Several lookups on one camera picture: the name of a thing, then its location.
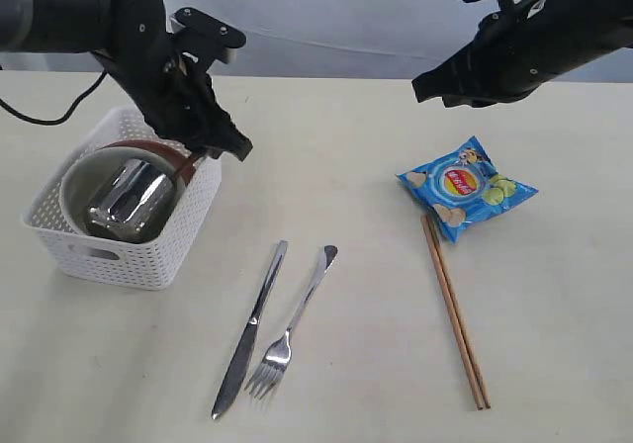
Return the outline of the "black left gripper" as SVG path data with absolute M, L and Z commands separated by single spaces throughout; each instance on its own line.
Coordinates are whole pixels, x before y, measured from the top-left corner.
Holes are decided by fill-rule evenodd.
M 252 142 L 220 106 L 208 73 L 214 62 L 228 63 L 231 52 L 229 34 L 119 35 L 118 84 L 159 137 L 198 151 L 200 158 L 227 153 L 244 161 Z

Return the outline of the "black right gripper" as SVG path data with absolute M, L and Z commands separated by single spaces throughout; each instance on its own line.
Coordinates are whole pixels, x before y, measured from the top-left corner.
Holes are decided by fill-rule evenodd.
M 521 100 L 550 80 L 631 46 L 632 0 L 539 0 L 512 27 L 480 26 L 468 46 L 411 85 L 418 103 L 441 97 L 446 108 L 485 108 Z

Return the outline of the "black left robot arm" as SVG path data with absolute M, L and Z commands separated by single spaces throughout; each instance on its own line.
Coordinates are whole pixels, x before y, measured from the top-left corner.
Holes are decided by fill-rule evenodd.
M 1 49 L 90 53 L 155 134 L 192 152 L 244 160 L 252 149 L 216 97 L 208 70 L 244 47 L 240 30 L 163 0 L 1 0 Z

